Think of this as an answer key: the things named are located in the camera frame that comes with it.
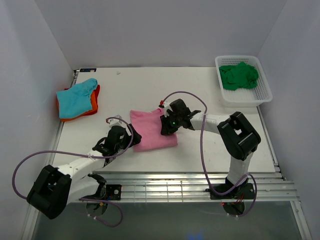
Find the glass panel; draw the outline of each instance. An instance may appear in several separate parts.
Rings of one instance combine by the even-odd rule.
[[[110,228],[77,212],[85,203],[69,204],[56,219],[40,214],[34,240],[298,240],[299,229],[289,202],[257,202],[244,217],[235,219],[203,213],[223,213],[220,203],[122,203],[124,219]],[[116,223],[120,214],[109,206],[102,218]]]

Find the white cable tie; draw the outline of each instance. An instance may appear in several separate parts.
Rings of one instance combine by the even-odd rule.
[[[94,161],[94,159],[92,158],[93,155],[91,155],[91,153],[88,153],[88,158],[91,159],[92,161]]]

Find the pink towel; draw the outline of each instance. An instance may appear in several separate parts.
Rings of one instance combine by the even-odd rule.
[[[142,136],[141,142],[133,146],[134,152],[144,152],[153,149],[175,147],[178,145],[177,135],[162,136],[160,116],[164,110],[158,108],[153,112],[130,111],[131,123]]]

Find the white table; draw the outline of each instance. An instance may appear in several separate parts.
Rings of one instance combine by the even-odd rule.
[[[141,67],[141,68],[97,68],[96,72],[80,72],[76,82],[95,78],[100,84],[98,113],[83,116],[64,123],[59,139],[58,151],[86,154],[105,137],[109,130],[105,119],[121,115],[130,121],[130,110],[150,112],[160,100],[174,91],[189,91],[204,100],[208,113],[231,115],[242,112],[261,136],[261,143],[253,155],[249,171],[252,173],[274,173],[274,163],[256,107],[226,108],[221,105],[221,92],[215,67]],[[192,96],[177,94],[169,101],[181,98],[191,111],[203,110],[202,104]],[[106,172],[140,173],[202,173],[200,160],[200,132],[180,128],[177,132],[178,146],[134,153],[129,149],[111,164],[103,168]],[[229,171],[230,155],[221,137],[205,132],[203,138],[205,164],[208,172]],[[59,166],[77,157],[56,154],[53,165]]]

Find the white wall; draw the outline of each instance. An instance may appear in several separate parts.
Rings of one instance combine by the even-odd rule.
[[[257,55],[287,0],[35,0],[73,69]]]
[[[288,1],[258,58],[273,94],[261,109],[280,168],[320,239],[320,2]]]
[[[48,149],[59,123],[55,92],[70,85],[72,70],[34,0],[0,0],[0,239],[21,236],[28,204],[11,178],[25,156]],[[45,164],[34,157],[18,172],[27,195]]]

